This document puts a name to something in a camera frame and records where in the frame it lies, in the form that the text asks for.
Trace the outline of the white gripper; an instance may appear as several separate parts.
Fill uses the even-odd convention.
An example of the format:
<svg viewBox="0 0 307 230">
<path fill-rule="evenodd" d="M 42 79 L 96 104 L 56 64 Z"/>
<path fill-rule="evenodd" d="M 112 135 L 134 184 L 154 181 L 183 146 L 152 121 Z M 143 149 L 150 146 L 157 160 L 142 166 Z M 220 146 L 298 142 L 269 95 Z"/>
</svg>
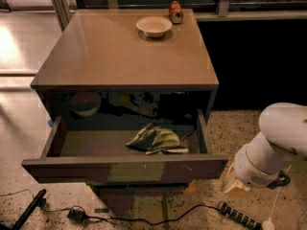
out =
<svg viewBox="0 0 307 230">
<path fill-rule="evenodd" d="M 236 153 L 226 173 L 222 192 L 228 196 L 246 196 L 251 188 L 275 189 L 287 186 L 291 178 L 283 171 L 286 160 L 262 132 Z"/>
</svg>

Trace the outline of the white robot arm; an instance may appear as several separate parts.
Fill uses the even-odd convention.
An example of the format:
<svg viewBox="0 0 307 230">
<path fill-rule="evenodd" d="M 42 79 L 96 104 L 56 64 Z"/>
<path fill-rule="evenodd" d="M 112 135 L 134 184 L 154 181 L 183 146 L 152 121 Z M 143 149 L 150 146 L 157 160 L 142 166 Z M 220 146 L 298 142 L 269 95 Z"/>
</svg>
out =
<svg viewBox="0 0 307 230">
<path fill-rule="evenodd" d="M 225 176 L 222 192 L 244 196 L 253 188 L 287 186 L 291 178 L 286 163 L 307 155 L 307 107 L 273 103 L 259 116 L 258 134 L 235 154 Z"/>
</svg>

